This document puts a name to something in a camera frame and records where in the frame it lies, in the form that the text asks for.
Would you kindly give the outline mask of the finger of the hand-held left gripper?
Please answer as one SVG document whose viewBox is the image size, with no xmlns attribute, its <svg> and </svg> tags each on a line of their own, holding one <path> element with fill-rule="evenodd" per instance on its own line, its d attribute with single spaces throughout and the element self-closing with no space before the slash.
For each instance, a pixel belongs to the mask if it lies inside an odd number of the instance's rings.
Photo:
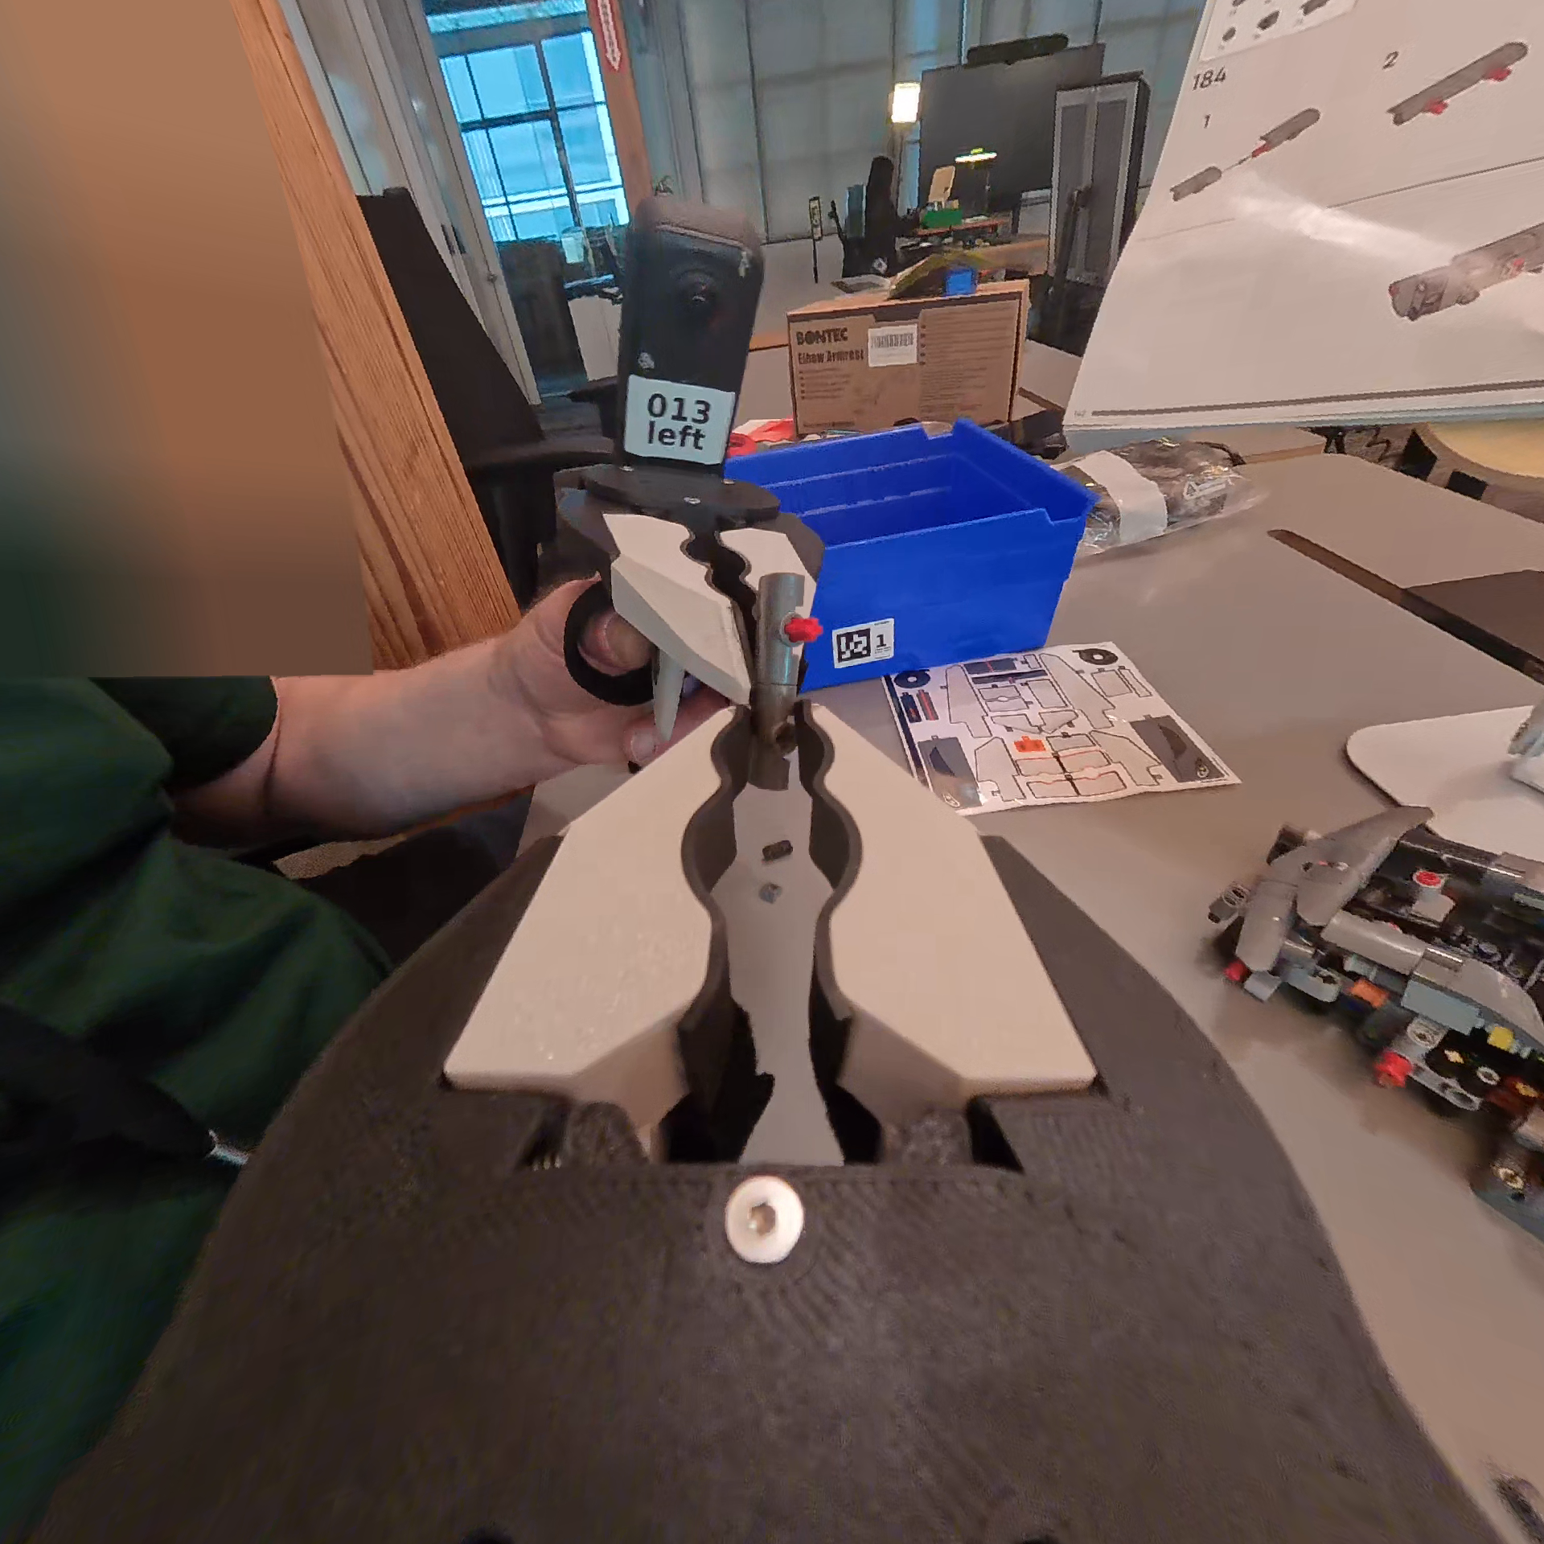
<svg viewBox="0 0 1544 1544">
<path fill-rule="evenodd" d="M 689 531 L 656 515 L 607 515 L 614 542 L 610 601 L 656 653 L 652 715 L 662 743 L 673 739 L 687 678 L 746 706 L 750 647 L 737 607 L 686 553 Z"/>
<path fill-rule="evenodd" d="M 796 546 L 781 530 L 743 528 L 733 531 L 733 553 L 744 559 L 743 583 L 757 596 L 770 574 L 794 574 L 794 603 L 805 605 L 805 564 Z"/>
</svg>

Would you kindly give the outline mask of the large dark wall screen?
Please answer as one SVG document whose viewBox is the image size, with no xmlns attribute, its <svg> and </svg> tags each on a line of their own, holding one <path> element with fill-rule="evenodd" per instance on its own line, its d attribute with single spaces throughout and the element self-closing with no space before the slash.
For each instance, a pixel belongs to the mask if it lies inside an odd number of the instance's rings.
<svg viewBox="0 0 1544 1544">
<path fill-rule="evenodd" d="M 952 197 L 970 215 L 1016 212 L 1022 195 L 1048 190 L 1055 96 L 1094 85 L 1105 72 L 1101 44 L 1013 63 L 926 70 L 919 83 L 917 202 L 934 173 L 954 169 Z"/>
</svg>

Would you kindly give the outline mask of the glass window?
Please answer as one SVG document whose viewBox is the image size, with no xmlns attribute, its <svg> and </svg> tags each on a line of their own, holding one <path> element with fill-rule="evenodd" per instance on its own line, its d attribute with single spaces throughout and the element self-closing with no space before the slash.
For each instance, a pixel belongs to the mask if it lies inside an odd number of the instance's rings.
<svg viewBox="0 0 1544 1544">
<path fill-rule="evenodd" d="M 441 44 L 439 72 L 498 245 L 619 230 L 630 217 L 588 26 Z"/>
</svg>

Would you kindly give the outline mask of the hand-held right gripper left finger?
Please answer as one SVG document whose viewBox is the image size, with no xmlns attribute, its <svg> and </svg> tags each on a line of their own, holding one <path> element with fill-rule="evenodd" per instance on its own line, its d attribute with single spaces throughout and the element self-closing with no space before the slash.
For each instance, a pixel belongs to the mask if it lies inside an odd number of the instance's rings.
<svg viewBox="0 0 1544 1544">
<path fill-rule="evenodd" d="M 733 1059 L 726 925 L 750 719 L 724 708 L 533 848 L 539 882 L 443 1068 L 461 1090 L 706 1114 Z"/>
</svg>

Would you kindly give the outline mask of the clear bag of lego parts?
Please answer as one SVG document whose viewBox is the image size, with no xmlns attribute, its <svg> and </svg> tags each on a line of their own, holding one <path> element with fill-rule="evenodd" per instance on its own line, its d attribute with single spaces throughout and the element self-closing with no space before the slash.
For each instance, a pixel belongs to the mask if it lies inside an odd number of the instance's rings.
<svg viewBox="0 0 1544 1544">
<path fill-rule="evenodd" d="M 1136 439 L 1064 456 L 1055 469 L 1094 495 L 1079 561 L 1242 515 L 1266 496 L 1242 456 L 1208 439 Z"/>
</svg>

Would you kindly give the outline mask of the grey lego car model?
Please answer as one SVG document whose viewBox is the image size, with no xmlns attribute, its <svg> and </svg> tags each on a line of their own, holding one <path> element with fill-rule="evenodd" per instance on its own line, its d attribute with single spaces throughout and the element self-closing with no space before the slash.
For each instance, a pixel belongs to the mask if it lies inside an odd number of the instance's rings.
<svg viewBox="0 0 1544 1544">
<path fill-rule="evenodd" d="M 1423 805 L 1283 825 L 1208 908 L 1224 974 L 1338 1017 L 1380 1088 L 1472 1118 L 1474 1193 L 1542 1237 L 1542 870 L 1439 837 Z"/>
</svg>

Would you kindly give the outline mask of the black cabinet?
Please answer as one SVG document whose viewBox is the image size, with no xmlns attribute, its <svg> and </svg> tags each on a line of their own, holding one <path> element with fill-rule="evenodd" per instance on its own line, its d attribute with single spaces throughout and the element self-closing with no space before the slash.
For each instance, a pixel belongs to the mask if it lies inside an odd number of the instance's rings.
<svg viewBox="0 0 1544 1544">
<path fill-rule="evenodd" d="M 1048 272 L 1035 338 L 1083 355 L 1136 221 L 1149 85 L 1121 72 L 1055 96 Z"/>
</svg>

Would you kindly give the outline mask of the person's left hand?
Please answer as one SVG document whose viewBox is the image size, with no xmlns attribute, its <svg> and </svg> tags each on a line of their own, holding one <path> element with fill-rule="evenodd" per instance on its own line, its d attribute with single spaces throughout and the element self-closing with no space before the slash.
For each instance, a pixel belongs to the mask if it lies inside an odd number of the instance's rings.
<svg viewBox="0 0 1544 1544">
<path fill-rule="evenodd" d="M 706 686 L 684 691 L 665 737 L 652 700 L 623 708 L 595 699 L 566 664 L 573 609 L 584 621 L 577 649 L 592 671 L 610 677 L 651 671 L 651 645 L 610 609 L 599 581 L 551 588 L 507 638 L 494 642 L 491 688 L 500 700 L 494 723 L 509 745 L 518 785 L 555 780 L 577 767 L 645 767 L 728 704 Z"/>
</svg>

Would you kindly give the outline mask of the brown cardboard box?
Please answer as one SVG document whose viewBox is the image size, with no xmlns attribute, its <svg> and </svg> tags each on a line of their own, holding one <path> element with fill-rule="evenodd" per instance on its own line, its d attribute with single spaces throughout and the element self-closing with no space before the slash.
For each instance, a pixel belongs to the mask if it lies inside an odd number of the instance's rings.
<svg viewBox="0 0 1544 1544">
<path fill-rule="evenodd" d="M 969 296 L 849 296 L 790 311 L 798 432 L 1009 419 L 1027 311 L 1027 280 L 981 283 Z"/>
</svg>

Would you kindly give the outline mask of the blue plastic bin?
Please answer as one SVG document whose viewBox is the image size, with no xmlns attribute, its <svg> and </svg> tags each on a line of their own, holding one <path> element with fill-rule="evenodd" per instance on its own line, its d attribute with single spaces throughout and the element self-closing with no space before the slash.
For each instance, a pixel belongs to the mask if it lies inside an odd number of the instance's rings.
<svg viewBox="0 0 1544 1544">
<path fill-rule="evenodd" d="M 1042 645 L 1097 493 L 965 419 L 728 462 L 823 542 L 803 691 Z"/>
</svg>

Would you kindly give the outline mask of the lego sticker sheet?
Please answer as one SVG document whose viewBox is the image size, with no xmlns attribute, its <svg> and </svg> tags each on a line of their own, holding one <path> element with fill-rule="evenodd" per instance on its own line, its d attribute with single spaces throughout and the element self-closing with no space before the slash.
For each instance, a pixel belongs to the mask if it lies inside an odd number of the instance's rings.
<svg viewBox="0 0 1544 1544">
<path fill-rule="evenodd" d="M 1241 783 L 1114 644 L 994 653 L 882 686 L 917 781 L 965 818 Z"/>
</svg>

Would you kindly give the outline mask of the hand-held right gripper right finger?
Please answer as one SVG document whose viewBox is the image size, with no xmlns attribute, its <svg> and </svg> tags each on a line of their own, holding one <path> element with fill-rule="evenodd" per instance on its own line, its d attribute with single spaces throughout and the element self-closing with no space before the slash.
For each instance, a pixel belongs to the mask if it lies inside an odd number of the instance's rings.
<svg viewBox="0 0 1544 1544">
<path fill-rule="evenodd" d="M 827 879 L 811 1057 L 879 1127 L 981 1096 L 1081 1094 L 1094 1061 L 989 846 L 831 710 L 805 704 L 809 855 Z"/>
</svg>

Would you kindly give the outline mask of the lego instruction booklet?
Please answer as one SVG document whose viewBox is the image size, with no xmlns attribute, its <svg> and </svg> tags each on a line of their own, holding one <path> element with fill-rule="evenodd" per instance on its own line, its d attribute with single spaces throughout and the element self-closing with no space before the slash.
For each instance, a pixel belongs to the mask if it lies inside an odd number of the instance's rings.
<svg viewBox="0 0 1544 1544">
<path fill-rule="evenodd" d="M 1208 4 L 1064 427 L 1537 419 L 1542 4 Z"/>
</svg>

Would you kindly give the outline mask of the wooden partition frame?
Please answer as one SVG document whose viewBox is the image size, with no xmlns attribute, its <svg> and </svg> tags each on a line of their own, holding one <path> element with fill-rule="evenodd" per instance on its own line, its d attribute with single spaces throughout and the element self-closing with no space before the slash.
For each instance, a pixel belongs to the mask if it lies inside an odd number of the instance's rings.
<svg viewBox="0 0 1544 1544">
<path fill-rule="evenodd" d="M 232 11 L 311 289 L 373 666 L 425 664 L 509 631 L 515 598 L 281 6 Z"/>
</svg>

